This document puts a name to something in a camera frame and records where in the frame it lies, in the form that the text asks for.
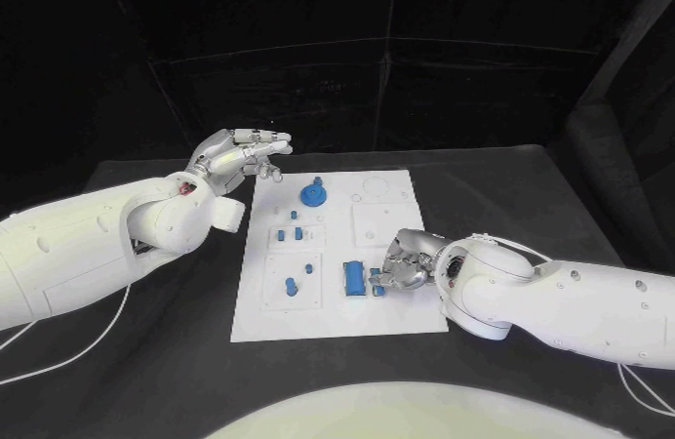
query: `blue object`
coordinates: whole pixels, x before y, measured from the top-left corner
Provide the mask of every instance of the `blue object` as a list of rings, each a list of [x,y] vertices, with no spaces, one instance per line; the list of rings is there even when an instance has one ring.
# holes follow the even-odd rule
[[[299,200],[308,207],[318,207],[322,205],[325,201],[325,189],[322,188],[322,180],[320,177],[312,179],[312,184],[299,192]]]
[[[371,268],[369,270],[369,276],[374,276],[379,274],[379,268]],[[379,285],[371,285],[371,295],[377,298],[383,296],[383,288]]]
[[[298,287],[292,278],[285,279],[285,294],[294,296],[298,293]]]
[[[363,264],[358,261],[347,261],[344,265],[344,294],[345,296],[364,296],[366,284],[363,282]]]

